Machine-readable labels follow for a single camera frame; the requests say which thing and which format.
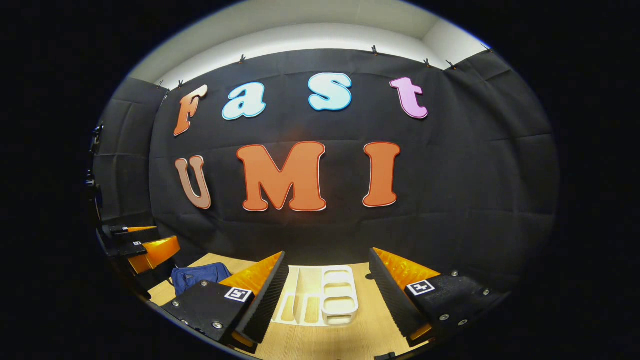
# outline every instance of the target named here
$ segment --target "wooden table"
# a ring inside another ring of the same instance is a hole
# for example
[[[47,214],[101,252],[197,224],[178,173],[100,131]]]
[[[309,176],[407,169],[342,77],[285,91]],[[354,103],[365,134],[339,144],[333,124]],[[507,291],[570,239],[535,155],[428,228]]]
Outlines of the wooden table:
[[[255,264],[252,261],[208,254],[189,267],[213,263],[225,264],[231,274]],[[410,348],[406,339],[400,335],[376,282],[365,278],[369,274],[369,264],[349,266],[353,269],[359,303],[358,313],[351,324],[342,327],[305,327],[271,322],[264,341],[252,356],[265,360],[371,360],[374,356],[390,352],[400,355],[415,349],[416,347]],[[159,306],[175,298],[175,290],[168,281],[149,290],[149,293],[151,301]]]

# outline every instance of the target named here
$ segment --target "pink letter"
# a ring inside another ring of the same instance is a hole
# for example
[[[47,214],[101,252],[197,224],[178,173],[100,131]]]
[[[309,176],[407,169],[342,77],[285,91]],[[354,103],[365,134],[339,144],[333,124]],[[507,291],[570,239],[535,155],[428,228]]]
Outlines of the pink letter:
[[[415,86],[411,83],[409,78],[399,78],[389,82],[392,88],[398,89],[398,96],[400,96],[400,105],[404,112],[416,119],[424,119],[429,112],[427,108],[418,105],[418,100],[415,94],[422,95],[422,89],[419,86]]]

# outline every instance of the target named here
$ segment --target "orange ridged pad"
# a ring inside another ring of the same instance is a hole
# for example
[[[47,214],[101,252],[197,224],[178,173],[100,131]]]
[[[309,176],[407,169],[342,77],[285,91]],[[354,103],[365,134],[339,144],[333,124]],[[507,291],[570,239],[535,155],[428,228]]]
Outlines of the orange ridged pad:
[[[220,284],[231,286],[233,288],[241,288],[253,291],[254,295],[258,295],[262,286],[267,281],[273,267],[280,259],[282,252],[270,256],[249,268],[242,270],[226,279],[220,281]]]
[[[376,254],[380,257],[385,267],[391,274],[391,277],[396,281],[396,284],[404,291],[404,288],[418,281],[430,279],[432,277],[440,275],[439,272],[433,271],[430,268],[416,264],[413,261],[409,261],[405,258],[401,258],[398,255],[391,254],[384,250],[373,248]]]
[[[141,231],[141,230],[149,230],[149,229],[155,229],[155,226],[142,226],[142,227],[130,227],[127,229],[127,231],[129,233],[133,233],[134,231]]]
[[[158,265],[169,260],[172,256],[176,255],[178,251],[180,251],[180,244],[178,243],[177,236],[150,241],[142,244],[142,246],[145,247],[147,253],[144,255],[134,256],[129,259],[129,263],[137,274],[155,269]]]

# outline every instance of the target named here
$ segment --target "white compartment tray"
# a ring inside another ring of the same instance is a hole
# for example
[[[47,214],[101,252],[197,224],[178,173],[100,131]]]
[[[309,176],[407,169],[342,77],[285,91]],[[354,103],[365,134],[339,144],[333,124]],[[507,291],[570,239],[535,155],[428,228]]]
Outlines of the white compartment tray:
[[[351,267],[290,266],[271,321],[300,326],[346,325],[357,311]]]

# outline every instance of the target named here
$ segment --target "brown letter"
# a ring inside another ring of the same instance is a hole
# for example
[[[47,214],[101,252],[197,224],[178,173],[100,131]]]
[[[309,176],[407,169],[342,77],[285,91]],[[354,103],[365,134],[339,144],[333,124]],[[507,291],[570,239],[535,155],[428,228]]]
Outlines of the brown letter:
[[[197,196],[191,187],[189,174],[187,174],[187,160],[178,159],[175,161],[175,168],[178,169],[178,173],[180,174],[180,182],[182,183],[184,193],[189,198],[189,201],[191,201],[191,203],[197,208],[209,209],[209,206],[211,206],[211,196],[209,195],[209,189],[207,188],[207,183],[204,180],[204,173],[202,172],[204,159],[202,156],[198,155],[189,159],[189,162],[191,163],[191,167],[193,167],[193,172],[196,174],[198,187],[200,187],[200,196]]]
[[[260,187],[269,201],[280,210],[293,186],[293,200],[289,207],[295,211],[320,211],[326,201],[320,196],[320,157],[324,145],[319,142],[299,142],[293,145],[282,171],[273,162],[262,145],[249,145],[238,149],[237,157],[244,163],[246,201],[248,211],[265,211],[269,204],[262,199]]]
[[[207,85],[202,85],[180,100],[180,115],[178,115],[178,124],[173,130],[174,136],[178,136],[189,129],[189,126],[191,126],[189,118],[196,115],[200,97],[207,94],[207,89]]]
[[[368,208],[388,206],[396,202],[394,188],[394,161],[400,153],[400,146],[390,142],[372,142],[364,147],[371,159],[371,180],[369,193],[362,199]]]

